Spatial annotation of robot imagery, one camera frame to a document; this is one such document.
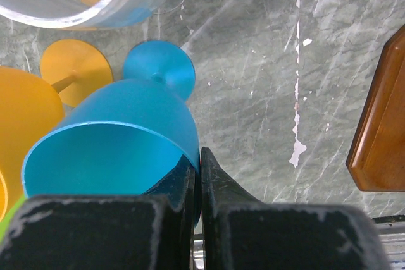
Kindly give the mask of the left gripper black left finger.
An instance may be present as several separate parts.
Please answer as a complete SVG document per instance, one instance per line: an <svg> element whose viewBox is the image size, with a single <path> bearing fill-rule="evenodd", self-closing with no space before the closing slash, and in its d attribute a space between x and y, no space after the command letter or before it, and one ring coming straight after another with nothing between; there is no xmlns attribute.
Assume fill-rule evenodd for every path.
<svg viewBox="0 0 405 270"><path fill-rule="evenodd" d="M187 158L136 196L36 196L1 242L2 269L190 269L196 171Z"/></svg>

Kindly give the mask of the green wine glass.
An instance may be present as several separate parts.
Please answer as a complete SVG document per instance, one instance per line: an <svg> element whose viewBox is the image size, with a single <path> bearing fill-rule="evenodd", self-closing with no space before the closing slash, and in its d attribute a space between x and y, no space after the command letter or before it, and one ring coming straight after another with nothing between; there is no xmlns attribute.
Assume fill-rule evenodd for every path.
<svg viewBox="0 0 405 270"><path fill-rule="evenodd" d="M8 229L9 223L15 215L16 211L21 207L21 205L26 201L26 196L22 195L16 204L6 213L5 217L1 220L0 224L0 240L3 239L6 230Z"/></svg>

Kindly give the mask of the blue wine glass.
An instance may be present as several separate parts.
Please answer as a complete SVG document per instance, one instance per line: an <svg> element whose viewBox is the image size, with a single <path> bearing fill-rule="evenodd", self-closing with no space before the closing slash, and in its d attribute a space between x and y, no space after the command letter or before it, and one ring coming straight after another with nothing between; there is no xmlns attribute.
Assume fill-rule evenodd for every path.
<svg viewBox="0 0 405 270"><path fill-rule="evenodd" d="M186 105L195 82L183 49L163 40L138 44L121 80L84 99L29 150L25 195L140 195L182 157L199 169L197 126Z"/></svg>

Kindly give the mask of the orange wine glass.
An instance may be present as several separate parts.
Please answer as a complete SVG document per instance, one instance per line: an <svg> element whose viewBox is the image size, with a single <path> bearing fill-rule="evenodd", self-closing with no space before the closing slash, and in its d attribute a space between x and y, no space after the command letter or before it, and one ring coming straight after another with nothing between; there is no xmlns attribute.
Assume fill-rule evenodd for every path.
<svg viewBox="0 0 405 270"><path fill-rule="evenodd" d="M23 196L21 171L30 148L76 107L113 81L106 57L78 39L61 39L44 51L40 75L1 67L1 218Z"/></svg>

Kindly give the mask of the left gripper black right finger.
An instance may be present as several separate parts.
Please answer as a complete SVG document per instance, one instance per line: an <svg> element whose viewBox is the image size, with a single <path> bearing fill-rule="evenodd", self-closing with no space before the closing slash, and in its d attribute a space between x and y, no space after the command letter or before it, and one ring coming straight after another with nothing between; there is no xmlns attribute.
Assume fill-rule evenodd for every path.
<svg viewBox="0 0 405 270"><path fill-rule="evenodd" d="M201 151L206 269L389 269L375 225L349 205L266 204Z"/></svg>

